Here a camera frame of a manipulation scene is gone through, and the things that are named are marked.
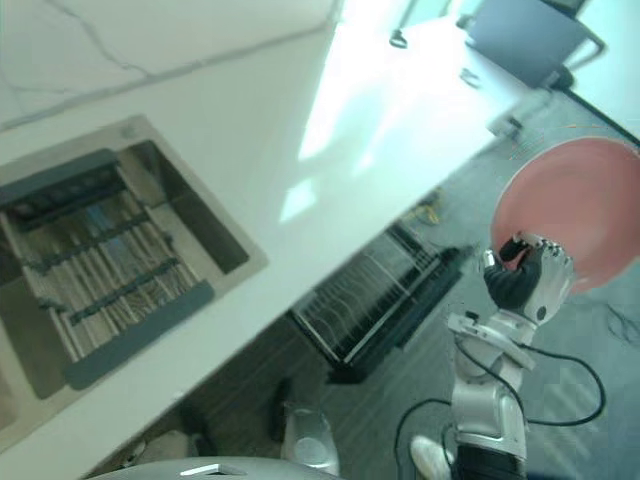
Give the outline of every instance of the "marble countertop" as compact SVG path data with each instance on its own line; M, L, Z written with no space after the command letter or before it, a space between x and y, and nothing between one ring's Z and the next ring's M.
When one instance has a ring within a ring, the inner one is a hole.
M323 28L337 0L7 0L0 130Z
M85 475L492 140L526 87L452 19L407 38L323 28L0 133L17 174L21 156L145 115L269 262L3 452L0 478Z

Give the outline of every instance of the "sink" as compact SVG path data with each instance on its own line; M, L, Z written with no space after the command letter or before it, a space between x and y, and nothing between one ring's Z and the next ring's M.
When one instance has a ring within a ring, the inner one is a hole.
M0 179L0 451L266 265L143 117Z

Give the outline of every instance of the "black cable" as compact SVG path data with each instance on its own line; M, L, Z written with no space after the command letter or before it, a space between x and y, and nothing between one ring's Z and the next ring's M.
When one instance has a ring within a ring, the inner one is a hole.
M393 442L393 454L396 460L396 472L397 472L398 480L402 480L402 463L400 462L400 452L398 451L398 447L400 444L400 434L402 433L402 427L404 426L405 422L413 412L430 403L437 403L440 405L446 405L448 407L451 406L451 402L448 400L442 400L440 398L427 398L426 400L421 400L413 404L411 407L405 410L405 412L402 414L402 417L400 418L400 422L398 422L398 426L396 427L396 436Z
M499 381L502 385L504 385L504 387L509 391L509 393L511 393L511 395L513 395L514 399L518 403L518 406L520 407L520 411L522 412L522 416L525 417L526 421L531 423L531 424L534 424L534 425L545 425L545 426L548 426L548 427L575 427L575 426L578 426L578 425L584 425L585 423L589 423L592 420L598 418L602 414L602 412L604 411L604 409L606 407L606 404L607 404L607 393L606 393L606 390L604 388L604 384L602 383L602 380L600 379L600 377L598 376L596 371L587 362L585 362L584 360L581 360L579 358L572 357L570 355L562 355L562 354L559 354L559 353L548 352L546 350L542 350L540 348L531 347L531 346L525 345L523 343L517 343L516 345L518 345L519 347L524 348L526 350L531 350L532 352L536 352L536 353L538 353L540 355L544 355L544 356L551 357L551 358L556 358L556 359L559 359L559 360L568 360L570 362L574 362L574 363L577 363L578 365L582 366L585 370L587 370L587 372L589 372L589 374L591 375L593 380L596 382L596 385L598 386L598 391L599 391L599 394L600 394L600 400L599 400L598 406L596 407L596 409L592 413L590 413L586 417L579 418L577 420L569 420L569 421L565 421L565 422L556 422L556 421L538 420L538 419L528 419L528 418L526 418L525 413L524 413L524 406L522 404L522 399L520 398L520 395L518 395L518 392L516 391L516 389L513 388L511 386L511 384L509 384L509 382L507 382L500 375L498 375L497 373L491 371L487 366L483 365L481 362L479 362L478 360L473 358L473 356L462 346L460 340L456 339L455 340L455 344L456 344L456 347L458 348L458 350L460 350L460 352L470 362L472 362L474 365L476 365L479 368L481 368L487 375L493 377L494 379Z
M531 347L529 345L525 345L522 343L517 345L526 350L531 350L532 352L536 352L540 355L544 355L545 357L557 358L559 360L567 360L569 362L574 362L574 363L577 363L578 365L581 365L587 372L589 372L593 380L596 382L596 385L598 386L598 391L600 393L600 401L598 403L597 408L586 417L579 418L578 420L570 420L568 422L554 422L554 421L548 421L548 420L534 419L534 420L529 420L529 423L532 423L534 425L546 425L548 427L575 427L577 425L584 425L585 423L589 423L590 421L595 420L600 415L602 415L602 412L604 411L607 405L607 392L604 388L604 384L602 383L602 380L600 379L600 376L598 376L598 374L591 367L591 365L589 365L584 360L581 360L576 357L572 357L571 355L563 355L560 353L548 352L546 350L542 350L541 348Z
M456 347L458 348L458 350L460 350L460 353L462 353L467 358L467 360L469 360L471 363L473 363L477 367L481 368L487 375L499 381L502 385L504 385L504 387L507 390L509 390L509 393L513 395L513 398L515 399L515 401L518 402L518 406L520 407L520 411L522 412L522 417L526 418L524 414L524 405L522 405L522 400L520 399L520 395L518 395L518 392L516 391L516 389L513 388L511 384L507 382L504 378L502 378L500 375L498 375L495 372L492 372L489 369L489 367L483 365L481 362L473 358L473 356L471 356L471 354L462 346L462 342L459 339L456 339L454 343L456 344Z

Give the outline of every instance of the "black dish rack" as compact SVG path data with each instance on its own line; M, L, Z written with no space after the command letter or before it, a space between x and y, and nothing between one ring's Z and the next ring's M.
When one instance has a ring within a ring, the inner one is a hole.
M290 315L332 366L331 382L359 383L411 338L458 281L471 251L422 244L396 223Z

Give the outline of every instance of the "floor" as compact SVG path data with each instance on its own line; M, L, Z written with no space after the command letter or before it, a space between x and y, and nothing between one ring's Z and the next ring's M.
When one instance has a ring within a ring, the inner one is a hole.
M517 144L496 143L453 174L443 185L440 224L412 221L425 240L440 245L488 244L492 211L511 176L540 151L585 135L619 135L580 105L555 94L527 115ZM607 286L572 297L536 337L535 345L578 355L600 373L609 394L607 413L592 424L566 429L531 426L530 471L563 478L640 478L632 454L640 440L640 281L638 265ZM620 316L607 309L612 306ZM471 260L456 287L426 319L404 350L393 351L361 385L326 383L323 358L288 319L275 321L215 375L146 432L144 438L179 427L185 410L202 418L221 455L277 457L279 445L268 436L271 397L283 377L294 381L296 399L320 407L333 425L341 472L349 480L396 478L393 436L403 411L426 397L447 398L452 387L452 338L445 328L448 312L490 313L477 263ZM541 359L522 388L530 416L576 418L590 411L595 385L570 365ZM407 454L412 435L437 436L450 419L446 408L424 408L411 416L402 437L401 461L414 478ZM104 472L128 454L124 449L103 465Z

